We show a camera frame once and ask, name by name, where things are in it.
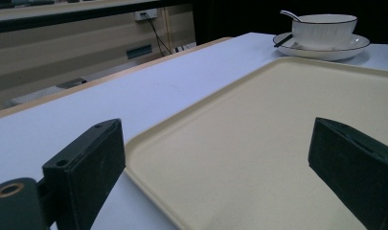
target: white bowl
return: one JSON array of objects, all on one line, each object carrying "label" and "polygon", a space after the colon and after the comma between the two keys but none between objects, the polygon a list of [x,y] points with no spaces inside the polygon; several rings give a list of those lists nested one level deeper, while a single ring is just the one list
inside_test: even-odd
[{"label": "white bowl", "polygon": [[357,17],[347,14],[312,14],[292,21],[292,35],[303,47],[313,50],[333,50],[350,40]]}]

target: screw hole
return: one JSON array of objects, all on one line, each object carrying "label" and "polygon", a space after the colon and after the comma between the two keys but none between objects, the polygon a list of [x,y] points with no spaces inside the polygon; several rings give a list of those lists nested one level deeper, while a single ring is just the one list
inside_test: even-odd
[{"label": "screw hole", "polygon": [[24,188],[23,183],[12,183],[6,186],[3,186],[0,189],[0,198],[12,196],[14,194],[17,194]]},{"label": "screw hole", "polygon": [[67,160],[60,160],[56,163],[57,166],[65,166],[66,164],[68,164],[68,161]]}]

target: bowl rim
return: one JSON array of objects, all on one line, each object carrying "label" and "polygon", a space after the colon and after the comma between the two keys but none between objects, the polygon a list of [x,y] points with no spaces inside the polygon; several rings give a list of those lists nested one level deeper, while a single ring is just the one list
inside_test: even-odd
[{"label": "bowl rim", "polygon": [[341,13],[317,13],[317,14],[308,14],[308,15],[301,15],[299,18],[307,17],[307,16],[317,16],[317,15],[333,15],[333,16],[349,16],[350,20],[345,21],[339,21],[339,22],[307,22],[307,21],[297,21],[292,20],[292,22],[298,23],[298,24],[342,24],[342,23],[350,23],[357,21],[357,16],[351,15],[351,14],[341,14]]}]

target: dark background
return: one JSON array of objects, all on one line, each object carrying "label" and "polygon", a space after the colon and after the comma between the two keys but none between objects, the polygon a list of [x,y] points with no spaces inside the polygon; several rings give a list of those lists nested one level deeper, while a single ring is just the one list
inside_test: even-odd
[{"label": "dark background", "polygon": [[354,34],[372,43],[388,44],[388,1],[261,1],[193,0],[196,43],[203,44],[225,36],[250,32],[279,35],[291,31],[291,18],[281,10],[297,15],[342,13],[358,18]]}]

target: chopsticks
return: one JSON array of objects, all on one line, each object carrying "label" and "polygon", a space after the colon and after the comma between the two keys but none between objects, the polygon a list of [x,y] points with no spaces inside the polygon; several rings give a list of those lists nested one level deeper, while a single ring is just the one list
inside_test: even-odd
[{"label": "chopsticks", "polygon": [[280,42],[274,45],[275,48],[282,46],[284,43],[286,43],[288,40],[292,38],[292,34],[288,35],[286,38],[282,39]]}]

